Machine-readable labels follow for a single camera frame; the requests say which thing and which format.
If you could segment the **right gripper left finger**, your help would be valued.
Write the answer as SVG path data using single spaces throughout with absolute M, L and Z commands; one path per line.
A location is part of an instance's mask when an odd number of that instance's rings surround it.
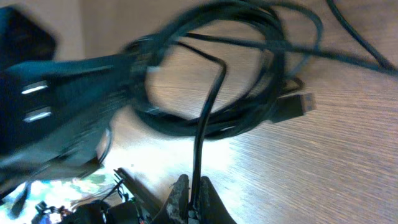
M 152 224 L 187 224 L 188 223 L 188 197 L 189 179 L 188 175 L 181 175 L 173 184 L 163 207 L 157 213 Z

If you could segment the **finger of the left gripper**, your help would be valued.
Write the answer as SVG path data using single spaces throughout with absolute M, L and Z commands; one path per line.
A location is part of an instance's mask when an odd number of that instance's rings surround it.
M 128 54 L 19 62 L 1 71 L 1 124 L 108 123 L 145 74 Z
M 99 169 L 96 147 L 115 112 L 126 104 L 125 98 L 110 96 L 38 141 L 1 156 L 1 192 L 27 181 L 84 177 Z

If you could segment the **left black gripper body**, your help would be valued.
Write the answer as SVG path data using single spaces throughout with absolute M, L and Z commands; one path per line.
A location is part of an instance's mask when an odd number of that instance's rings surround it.
M 1 71 L 26 61 L 53 60 L 55 36 L 16 6 L 1 8 Z

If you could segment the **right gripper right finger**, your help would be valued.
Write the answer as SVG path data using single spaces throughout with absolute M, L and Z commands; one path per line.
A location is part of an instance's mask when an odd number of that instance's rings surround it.
M 198 214 L 200 224 L 236 224 L 206 176 L 200 180 Z

